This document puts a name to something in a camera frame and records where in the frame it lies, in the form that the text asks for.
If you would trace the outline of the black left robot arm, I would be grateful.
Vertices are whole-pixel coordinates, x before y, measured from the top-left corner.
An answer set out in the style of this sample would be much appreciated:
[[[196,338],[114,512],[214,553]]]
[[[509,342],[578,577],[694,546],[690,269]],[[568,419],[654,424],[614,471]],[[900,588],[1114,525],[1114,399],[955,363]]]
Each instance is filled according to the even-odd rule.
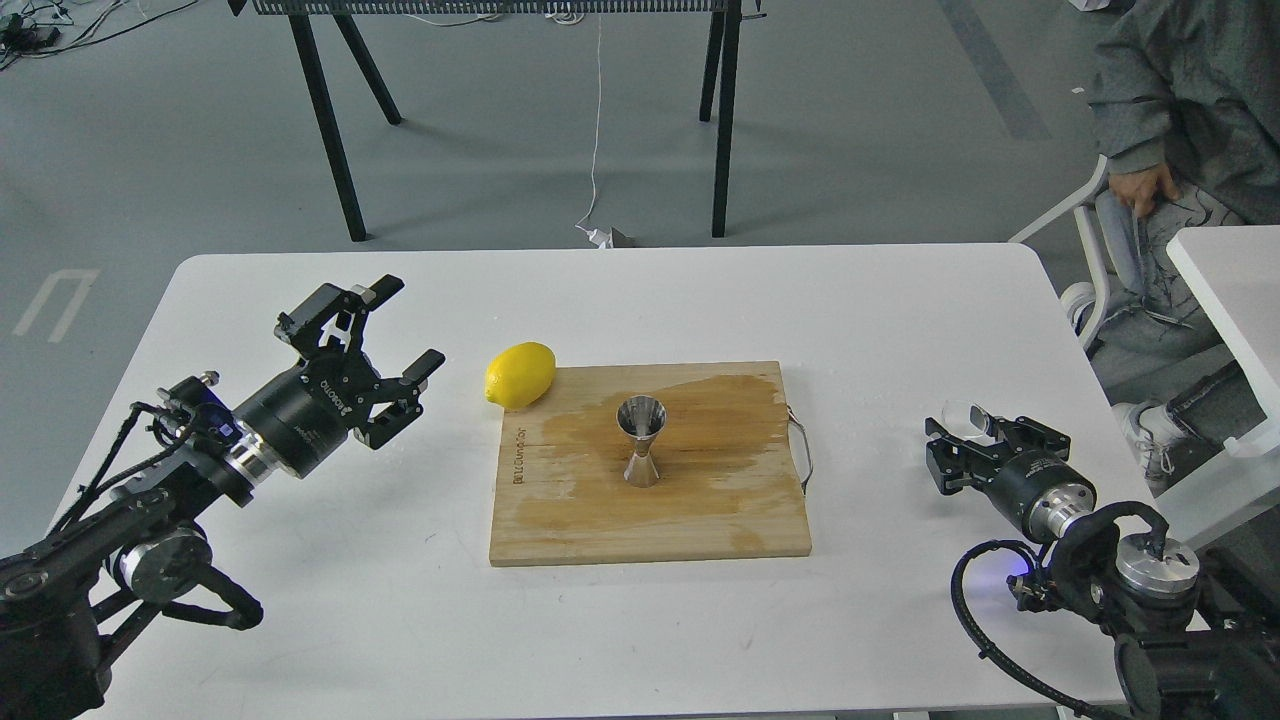
[[[215,372],[134,404],[161,448],[118,474],[104,462],[46,537],[3,560],[3,716],[72,719],[100,707],[113,664],[157,616],[247,630],[261,603],[215,569],[198,515],[227,497],[247,505],[271,473],[303,478],[348,437],[380,448],[422,413],[428,350],[402,375],[381,377],[364,352],[369,315],[403,287],[321,284],[276,337],[300,355],[238,407],[215,393]]]

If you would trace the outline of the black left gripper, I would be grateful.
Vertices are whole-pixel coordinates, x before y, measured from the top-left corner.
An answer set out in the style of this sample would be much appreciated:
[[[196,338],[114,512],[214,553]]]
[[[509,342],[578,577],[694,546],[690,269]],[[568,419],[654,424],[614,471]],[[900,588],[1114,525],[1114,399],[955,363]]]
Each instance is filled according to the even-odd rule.
[[[342,290],[324,283],[291,313],[280,313],[275,337],[303,360],[361,348],[367,315],[404,288],[396,275],[370,287]],[[445,363],[429,348],[397,378],[371,369],[293,366],[234,409],[246,427],[275,454],[287,471],[305,478],[351,436],[379,450],[422,414],[428,378]]]

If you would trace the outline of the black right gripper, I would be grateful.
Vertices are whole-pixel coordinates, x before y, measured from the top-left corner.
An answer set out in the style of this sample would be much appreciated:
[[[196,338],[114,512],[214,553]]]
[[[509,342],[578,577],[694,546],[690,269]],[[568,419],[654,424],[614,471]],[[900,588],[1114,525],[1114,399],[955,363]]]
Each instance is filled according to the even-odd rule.
[[[1028,416],[987,416],[997,445],[957,437],[928,416],[925,465],[938,492],[975,487],[1020,533],[1037,544],[1061,539],[1096,510],[1096,487],[1068,464],[1069,436]]]

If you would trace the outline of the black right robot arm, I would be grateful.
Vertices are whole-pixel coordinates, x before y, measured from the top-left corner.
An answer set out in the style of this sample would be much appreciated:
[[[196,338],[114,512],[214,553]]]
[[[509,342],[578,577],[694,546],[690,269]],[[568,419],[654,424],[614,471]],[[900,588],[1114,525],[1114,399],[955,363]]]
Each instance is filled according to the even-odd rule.
[[[1020,533],[968,550],[950,600],[982,659],[1079,717],[1114,712],[1074,698],[1016,664],[980,629],[964,594],[969,564],[996,550],[1027,569],[1007,578],[1028,612],[1068,610],[1114,641],[1132,719],[1275,719],[1277,598],[1221,551],[1198,555],[1140,501],[1100,506],[1096,488],[1068,464],[1070,438],[1028,416],[972,407],[987,445],[927,418],[925,460],[941,495],[972,487]]]

